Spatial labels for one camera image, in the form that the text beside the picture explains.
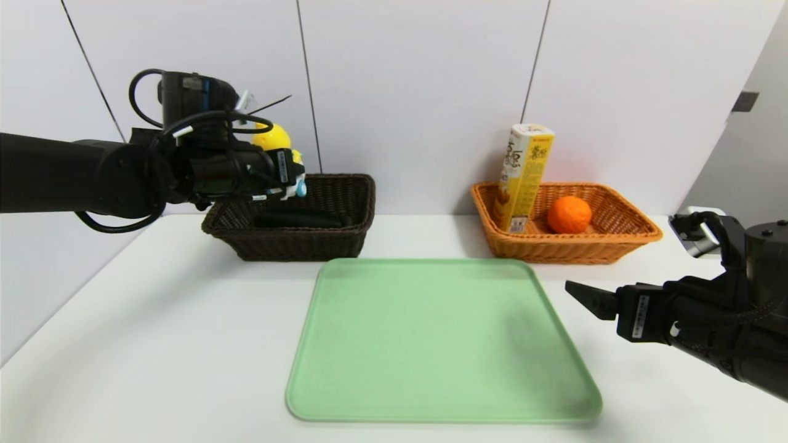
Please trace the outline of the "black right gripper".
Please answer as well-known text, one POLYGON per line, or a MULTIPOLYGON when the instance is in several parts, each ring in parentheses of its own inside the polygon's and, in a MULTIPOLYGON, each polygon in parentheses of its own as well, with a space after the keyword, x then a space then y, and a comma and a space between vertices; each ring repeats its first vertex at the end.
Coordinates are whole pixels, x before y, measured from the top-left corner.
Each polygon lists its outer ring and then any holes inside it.
POLYGON ((616 292, 595 288, 577 281, 566 281, 564 289, 597 319, 613 321, 619 316, 617 333, 632 343, 672 346, 712 365, 721 373, 727 361, 714 356, 720 333, 712 326, 689 328, 676 322, 711 319, 726 314, 727 297, 711 282, 666 282, 628 284, 616 292))

